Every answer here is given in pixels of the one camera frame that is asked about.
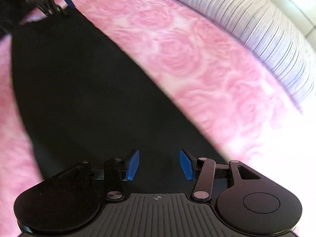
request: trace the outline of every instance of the circular logo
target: circular logo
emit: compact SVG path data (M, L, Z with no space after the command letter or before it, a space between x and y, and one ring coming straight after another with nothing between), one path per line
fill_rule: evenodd
M163 199L163 197L161 197L161 196L155 196L154 199L155 199L155 200L161 200L161 199Z

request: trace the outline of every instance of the black cloth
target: black cloth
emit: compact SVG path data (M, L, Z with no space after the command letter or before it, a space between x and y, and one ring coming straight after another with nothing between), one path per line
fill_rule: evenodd
M170 99L79 11L16 28L14 92L45 178L72 164L140 151L131 191L192 188L179 151L225 163Z

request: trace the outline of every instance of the round metal bolt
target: round metal bolt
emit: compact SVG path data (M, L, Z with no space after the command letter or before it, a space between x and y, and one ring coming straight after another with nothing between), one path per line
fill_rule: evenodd
M110 199L119 199L123 196L123 194L119 191L110 191L106 196Z
M197 199L206 199L209 194L206 191L196 191L193 196Z

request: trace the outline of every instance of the striped pillow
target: striped pillow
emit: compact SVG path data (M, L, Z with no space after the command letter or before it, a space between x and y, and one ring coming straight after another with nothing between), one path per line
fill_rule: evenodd
M217 23L251 50L296 105L315 96L316 54L303 34L271 1L179 1Z

